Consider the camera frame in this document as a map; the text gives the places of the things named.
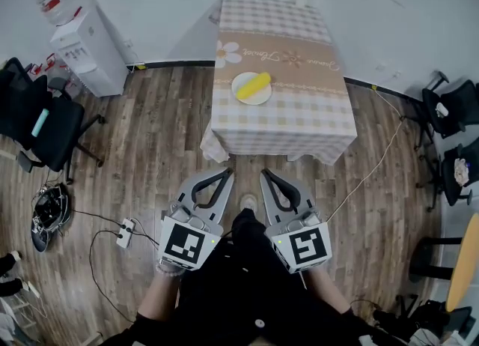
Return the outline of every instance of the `power strip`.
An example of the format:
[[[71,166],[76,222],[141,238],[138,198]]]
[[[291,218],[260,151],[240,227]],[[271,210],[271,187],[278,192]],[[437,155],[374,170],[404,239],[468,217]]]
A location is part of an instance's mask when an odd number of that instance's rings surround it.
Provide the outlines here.
[[[117,245],[120,247],[126,249],[129,245],[129,240],[132,238],[132,233],[135,230],[135,223],[131,219],[123,219],[123,224],[126,226],[125,229],[120,229],[120,235],[122,236],[121,238],[117,238]]]

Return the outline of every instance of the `white plate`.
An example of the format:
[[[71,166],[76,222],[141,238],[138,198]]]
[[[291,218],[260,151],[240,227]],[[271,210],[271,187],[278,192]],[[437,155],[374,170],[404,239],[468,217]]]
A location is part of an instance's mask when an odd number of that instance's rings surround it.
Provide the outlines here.
[[[257,73],[255,72],[244,72],[236,76],[231,84],[231,91],[233,92],[233,95],[236,97],[238,90],[256,76]],[[271,97],[271,94],[271,84],[268,84],[252,96],[245,98],[244,100],[237,98],[237,100],[241,101],[242,103],[247,103],[248,105],[260,105],[261,103],[265,103]]]

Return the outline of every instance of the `white wall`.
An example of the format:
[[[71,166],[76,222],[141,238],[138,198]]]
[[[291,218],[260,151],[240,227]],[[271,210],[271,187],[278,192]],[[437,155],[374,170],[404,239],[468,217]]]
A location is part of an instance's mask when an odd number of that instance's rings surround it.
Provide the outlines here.
[[[27,65],[41,63],[52,52],[55,26],[42,16],[34,0],[0,0],[0,63],[16,56]]]
[[[24,22],[17,28],[2,14],[3,56],[28,56],[28,50],[35,56],[47,50],[45,41],[52,29],[39,20],[28,1],[25,14],[18,17],[17,4],[25,5],[26,0],[15,4],[0,0],[2,13],[6,9],[8,16]],[[117,40],[131,40],[134,53],[123,56],[132,61],[136,55],[146,62],[215,57],[217,29],[207,16],[216,0],[97,1],[116,29]],[[435,69],[452,79],[479,81],[479,0],[310,0],[310,5],[318,7],[326,20],[345,76],[414,97]],[[27,43],[22,42],[22,29],[28,29]],[[382,72],[376,70],[379,64],[385,65]],[[397,70],[400,78],[391,79]]]

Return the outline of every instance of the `blue object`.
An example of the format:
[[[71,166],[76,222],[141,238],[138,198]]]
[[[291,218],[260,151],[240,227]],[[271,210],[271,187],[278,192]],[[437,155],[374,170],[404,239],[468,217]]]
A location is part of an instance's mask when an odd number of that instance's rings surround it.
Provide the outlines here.
[[[47,109],[44,109],[41,112],[40,117],[37,120],[37,123],[35,124],[35,126],[33,127],[33,130],[31,131],[31,135],[33,137],[38,136],[38,133],[40,132],[40,129],[42,128],[42,126],[45,123],[45,120],[46,120],[46,118],[48,117],[49,114],[50,114],[50,112]]]

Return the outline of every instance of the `baseboard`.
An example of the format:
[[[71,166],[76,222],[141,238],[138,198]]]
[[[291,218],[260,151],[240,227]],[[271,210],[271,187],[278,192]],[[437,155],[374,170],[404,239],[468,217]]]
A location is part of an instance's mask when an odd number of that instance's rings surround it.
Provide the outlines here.
[[[347,84],[351,84],[351,85],[362,86],[363,88],[372,89],[372,87],[373,87],[373,84],[371,84],[369,82],[360,81],[358,79],[351,79],[350,77],[344,77],[344,82],[347,83]],[[391,89],[387,89],[387,88],[384,88],[382,86],[378,86],[376,88],[376,90],[380,91],[382,93],[390,94],[391,96],[396,96],[396,97],[402,98],[404,100],[408,100],[412,103],[422,103],[422,101],[420,101],[420,100],[418,100],[414,97],[408,96],[407,94],[403,94],[403,93],[400,93],[398,91],[393,91]]]
[[[161,62],[147,62],[145,67],[147,69],[155,69],[159,67],[214,67],[215,62],[213,60],[204,60],[204,61],[161,61]],[[133,69],[132,65],[126,66],[129,70]],[[344,81],[347,84],[362,86],[364,88],[372,88],[373,84],[365,81],[359,81],[358,79],[351,79],[349,77],[344,77]],[[412,101],[413,103],[420,103],[421,101],[416,100],[413,97],[402,94],[398,91],[392,91],[391,89],[384,88],[382,86],[377,87],[377,91],[382,93],[390,94],[404,100]]]
[[[156,69],[159,67],[214,67],[213,60],[203,61],[161,61],[161,62],[147,62],[144,64],[147,69]],[[133,65],[126,66],[129,70],[133,69]]]

